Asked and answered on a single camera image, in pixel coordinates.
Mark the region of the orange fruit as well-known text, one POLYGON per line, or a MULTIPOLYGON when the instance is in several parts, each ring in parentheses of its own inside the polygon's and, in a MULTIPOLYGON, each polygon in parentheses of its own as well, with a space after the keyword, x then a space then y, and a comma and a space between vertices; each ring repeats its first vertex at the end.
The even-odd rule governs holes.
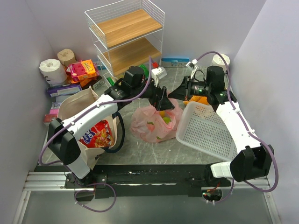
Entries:
POLYGON ((165 117, 165 111, 159 111, 159 114, 162 118, 165 117))

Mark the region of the green apple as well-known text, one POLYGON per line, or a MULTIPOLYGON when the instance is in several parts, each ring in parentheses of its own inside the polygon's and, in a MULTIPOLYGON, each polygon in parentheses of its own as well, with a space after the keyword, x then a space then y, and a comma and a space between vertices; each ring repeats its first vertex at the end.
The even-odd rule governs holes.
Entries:
POLYGON ((163 121, 166 123, 166 124, 169 124, 171 122, 171 118, 170 117, 163 117, 162 118, 163 121))

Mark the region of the pink plastic grocery bag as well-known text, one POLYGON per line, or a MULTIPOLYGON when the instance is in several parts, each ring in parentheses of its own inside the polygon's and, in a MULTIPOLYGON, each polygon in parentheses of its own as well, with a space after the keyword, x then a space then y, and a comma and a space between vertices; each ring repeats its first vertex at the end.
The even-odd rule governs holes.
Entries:
POLYGON ((159 111, 151 105, 136 109, 130 124, 132 135, 150 143, 159 143, 174 138, 183 110, 177 100, 171 98, 170 101, 175 108, 165 111, 165 117, 171 118, 169 124, 163 121, 159 111))

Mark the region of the red yellow snack bag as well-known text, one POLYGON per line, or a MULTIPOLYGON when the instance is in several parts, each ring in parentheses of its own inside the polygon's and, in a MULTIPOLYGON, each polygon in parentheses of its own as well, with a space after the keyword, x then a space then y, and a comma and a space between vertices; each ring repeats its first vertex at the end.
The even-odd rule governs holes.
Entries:
POLYGON ((111 147, 114 138, 107 120, 102 120, 88 131, 79 140, 88 148, 111 147))

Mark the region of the beige canvas tote bag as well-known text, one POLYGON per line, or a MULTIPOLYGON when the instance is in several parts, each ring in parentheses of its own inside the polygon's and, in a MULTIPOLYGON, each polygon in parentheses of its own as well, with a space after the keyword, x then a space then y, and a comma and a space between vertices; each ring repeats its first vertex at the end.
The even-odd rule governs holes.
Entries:
MULTIPOLYGON (((58 118, 65 124, 73 121, 76 115, 90 108, 93 103, 99 104, 103 101, 112 100, 108 95, 98 94, 90 87, 82 90, 64 100, 58 109, 58 118)), ((124 142, 125 131, 121 131, 121 137, 117 137, 117 125, 124 128, 121 115, 109 113, 101 118, 95 115, 96 109, 85 115, 76 122, 81 127, 79 132, 78 146, 83 154, 83 161, 90 169, 93 169, 98 157, 103 153, 118 152, 124 142)))

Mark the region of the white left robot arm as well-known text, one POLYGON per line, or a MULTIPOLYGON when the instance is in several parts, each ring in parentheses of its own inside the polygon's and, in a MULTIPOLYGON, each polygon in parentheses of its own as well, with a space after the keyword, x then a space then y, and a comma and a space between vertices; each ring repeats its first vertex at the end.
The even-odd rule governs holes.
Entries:
POLYGON ((52 121, 48 130, 47 147, 80 180, 91 172, 78 145, 79 139, 92 126, 137 98, 146 98, 158 111, 175 108, 167 96, 166 87, 160 87, 152 77, 146 77, 142 68, 131 66, 124 78, 109 87, 91 105, 69 119, 52 121))

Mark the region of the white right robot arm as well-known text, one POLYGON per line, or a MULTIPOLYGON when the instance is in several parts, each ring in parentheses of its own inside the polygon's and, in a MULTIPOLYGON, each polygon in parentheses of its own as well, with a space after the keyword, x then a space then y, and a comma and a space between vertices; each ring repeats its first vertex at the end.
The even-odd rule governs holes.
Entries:
POLYGON ((240 111, 233 93, 225 88, 225 72, 219 66, 209 66, 203 81, 194 76, 185 76, 181 85, 168 97, 188 100, 192 96, 206 97, 214 112, 224 122, 234 144, 237 155, 229 162, 210 165, 214 178, 234 179, 246 182, 268 175, 271 165, 275 163, 274 150, 259 139, 240 111))

